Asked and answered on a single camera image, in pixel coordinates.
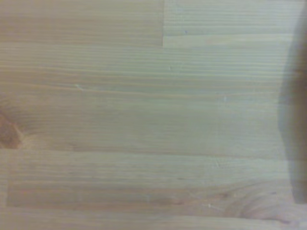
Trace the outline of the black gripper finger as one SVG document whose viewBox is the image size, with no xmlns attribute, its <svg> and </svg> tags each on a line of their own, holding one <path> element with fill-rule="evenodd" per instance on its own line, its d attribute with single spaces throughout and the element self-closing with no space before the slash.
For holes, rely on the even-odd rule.
<svg viewBox="0 0 307 230">
<path fill-rule="evenodd" d="M 278 105 L 294 202 L 307 202 L 307 5 L 301 10 L 289 47 Z"/>
</svg>

